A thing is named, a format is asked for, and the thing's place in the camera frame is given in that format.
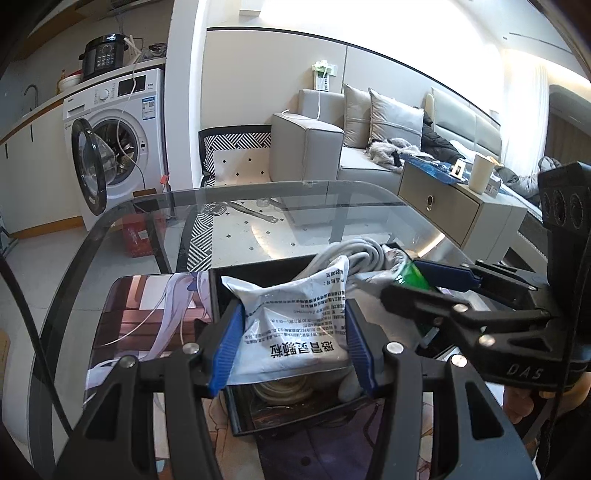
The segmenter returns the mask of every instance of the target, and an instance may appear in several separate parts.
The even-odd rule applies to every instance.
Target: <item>white packet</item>
[[[244,334],[229,385],[336,370],[349,365],[345,337],[345,282],[341,255],[306,278],[268,288],[222,277],[244,305]]]

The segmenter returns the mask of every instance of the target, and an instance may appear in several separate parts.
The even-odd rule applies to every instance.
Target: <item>white cup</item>
[[[468,188],[473,192],[483,194],[494,169],[495,164],[493,162],[477,153],[474,156],[474,165],[470,173]]]

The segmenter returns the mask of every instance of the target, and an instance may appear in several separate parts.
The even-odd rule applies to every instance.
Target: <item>black puffer jacket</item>
[[[439,161],[454,164],[458,158],[464,158],[453,145],[441,135],[433,131],[433,120],[427,115],[423,116],[423,135],[421,137],[421,151],[432,155]]]

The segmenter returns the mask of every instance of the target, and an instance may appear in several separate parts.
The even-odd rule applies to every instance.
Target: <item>white bowl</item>
[[[82,74],[75,73],[74,75],[70,75],[69,77],[60,80],[60,83],[57,84],[57,87],[60,89],[61,92],[65,92],[67,89],[72,88],[75,85],[78,85],[82,81]]]

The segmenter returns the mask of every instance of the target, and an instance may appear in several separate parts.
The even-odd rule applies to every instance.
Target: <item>faucet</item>
[[[23,93],[23,95],[26,95],[29,91],[29,88],[31,87],[35,89],[35,108],[37,108],[39,106],[39,89],[37,88],[37,85],[35,85],[34,83],[30,84],[25,90],[25,93]]]

